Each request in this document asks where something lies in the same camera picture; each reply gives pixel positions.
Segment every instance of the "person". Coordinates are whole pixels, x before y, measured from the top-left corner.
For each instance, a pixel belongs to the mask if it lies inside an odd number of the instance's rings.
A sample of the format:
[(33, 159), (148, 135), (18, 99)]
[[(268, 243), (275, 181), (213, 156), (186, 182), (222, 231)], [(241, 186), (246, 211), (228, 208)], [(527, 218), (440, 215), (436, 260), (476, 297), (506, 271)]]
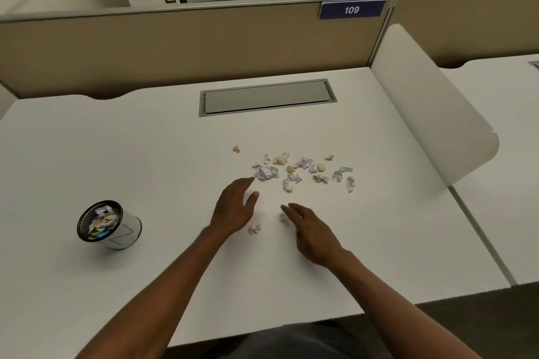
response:
[[(254, 178), (238, 179), (222, 192), (210, 224), (151, 284), (122, 308), (77, 359), (158, 359), (172, 338), (206, 267), (253, 216), (259, 198), (243, 198)], [(344, 249), (329, 226), (307, 207), (281, 206), (296, 227), (297, 247), (326, 267), (370, 317), (396, 359), (480, 359), (468, 346), (389, 287)], [(229, 359), (365, 358), (359, 341), (333, 323), (289, 325), (247, 336)]]

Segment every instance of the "desk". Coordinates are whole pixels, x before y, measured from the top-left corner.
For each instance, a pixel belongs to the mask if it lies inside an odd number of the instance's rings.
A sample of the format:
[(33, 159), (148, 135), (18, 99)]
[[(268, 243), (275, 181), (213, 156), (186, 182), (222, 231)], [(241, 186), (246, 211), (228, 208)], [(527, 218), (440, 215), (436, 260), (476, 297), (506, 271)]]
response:
[(539, 55), (444, 70), (500, 138), (498, 154), (455, 184), (518, 284), (539, 281)]
[[(327, 78), (338, 102), (200, 118), (199, 92)], [(262, 232), (236, 233), (202, 278), (171, 345), (360, 313), (295, 247), (279, 205), (311, 206), (415, 303), (508, 287), (370, 69), (172, 86), (99, 101), (17, 101), (0, 122), (0, 356), (72, 358), (208, 224), (221, 190), (264, 154), (353, 167), (357, 187), (255, 182)], [(241, 152), (232, 151), (239, 145)], [(284, 167), (280, 167), (281, 176)], [(96, 201), (137, 215), (140, 239), (107, 252), (76, 223)]]

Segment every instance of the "wastebasket filled with paper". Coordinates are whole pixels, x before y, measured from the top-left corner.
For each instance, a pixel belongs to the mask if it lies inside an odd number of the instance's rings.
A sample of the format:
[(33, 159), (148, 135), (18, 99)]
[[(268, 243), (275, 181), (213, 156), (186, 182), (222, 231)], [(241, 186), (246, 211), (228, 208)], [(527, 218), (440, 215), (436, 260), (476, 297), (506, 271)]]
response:
[(118, 202), (105, 200), (90, 206), (80, 217), (77, 234), (88, 243), (123, 250), (138, 240), (142, 223)]

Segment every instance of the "clothing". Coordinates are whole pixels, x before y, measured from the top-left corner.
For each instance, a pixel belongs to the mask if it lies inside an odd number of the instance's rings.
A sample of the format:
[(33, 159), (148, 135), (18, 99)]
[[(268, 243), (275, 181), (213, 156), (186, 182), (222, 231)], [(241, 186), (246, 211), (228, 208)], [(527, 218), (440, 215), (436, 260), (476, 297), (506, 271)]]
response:
[(217, 346), (203, 359), (367, 359), (359, 340), (336, 322), (303, 323), (263, 330), (232, 345)]

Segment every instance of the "person's right hand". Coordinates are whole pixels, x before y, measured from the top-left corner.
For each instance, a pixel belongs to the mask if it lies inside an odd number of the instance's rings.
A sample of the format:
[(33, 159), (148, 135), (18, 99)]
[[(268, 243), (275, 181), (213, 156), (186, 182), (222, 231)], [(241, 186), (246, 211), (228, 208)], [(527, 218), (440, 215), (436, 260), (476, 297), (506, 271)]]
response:
[(333, 268), (346, 253), (329, 226), (311, 209), (295, 203), (281, 209), (296, 226), (298, 250), (307, 260), (326, 268)]

